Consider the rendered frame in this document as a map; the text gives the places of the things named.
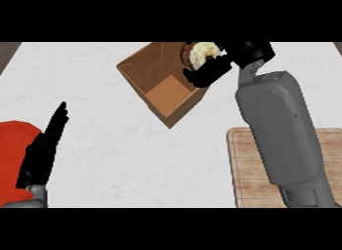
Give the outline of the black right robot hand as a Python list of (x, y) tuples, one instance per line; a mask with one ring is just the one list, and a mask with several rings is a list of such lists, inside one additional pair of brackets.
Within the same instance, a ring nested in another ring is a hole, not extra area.
[(197, 71), (184, 68), (188, 81), (199, 88), (206, 88), (233, 69), (240, 67), (240, 82), (252, 82), (264, 64), (276, 53), (268, 42), (214, 42), (221, 49), (221, 56), (209, 59)]

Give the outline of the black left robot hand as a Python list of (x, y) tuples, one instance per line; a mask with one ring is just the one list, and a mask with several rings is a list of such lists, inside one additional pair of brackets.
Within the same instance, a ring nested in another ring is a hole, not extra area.
[(45, 186), (48, 184), (55, 163), (57, 148), (69, 120), (67, 103), (61, 103), (52, 115), (46, 131), (39, 133), (27, 147), (17, 188), (27, 188), (34, 185)]

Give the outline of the cream frosted cupcake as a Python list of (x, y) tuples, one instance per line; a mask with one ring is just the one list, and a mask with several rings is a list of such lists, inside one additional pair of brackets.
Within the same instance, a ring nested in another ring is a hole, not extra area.
[(181, 50), (181, 60), (190, 71), (197, 71), (209, 59), (221, 56), (221, 49), (214, 42), (193, 42)]

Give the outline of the brown cardboard box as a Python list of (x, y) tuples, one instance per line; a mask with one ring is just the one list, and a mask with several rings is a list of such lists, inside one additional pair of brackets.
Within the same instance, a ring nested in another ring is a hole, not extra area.
[(153, 42), (117, 68), (153, 113), (172, 128), (199, 104), (208, 89), (197, 88), (184, 75), (184, 42)]

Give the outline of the wooden cutting board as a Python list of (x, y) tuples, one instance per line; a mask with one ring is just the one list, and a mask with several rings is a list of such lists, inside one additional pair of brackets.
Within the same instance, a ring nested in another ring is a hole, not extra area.
[[(335, 200), (342, 206), (342, 129), (316, 130)], [(285, 208), (279, 187), (268, 180), (257, 141), (248, 127), (231, 128), (227, 134), (231, 174), (239, 208)]]

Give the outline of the red round object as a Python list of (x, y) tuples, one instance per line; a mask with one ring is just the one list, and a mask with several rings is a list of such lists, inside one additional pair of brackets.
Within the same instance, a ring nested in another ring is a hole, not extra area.
[(33, 198), (30, 191), (17, 188), (17, 183), (27, 147), (39, 133), (40, 129), (27, 122), (0, 122), (0, 207)]

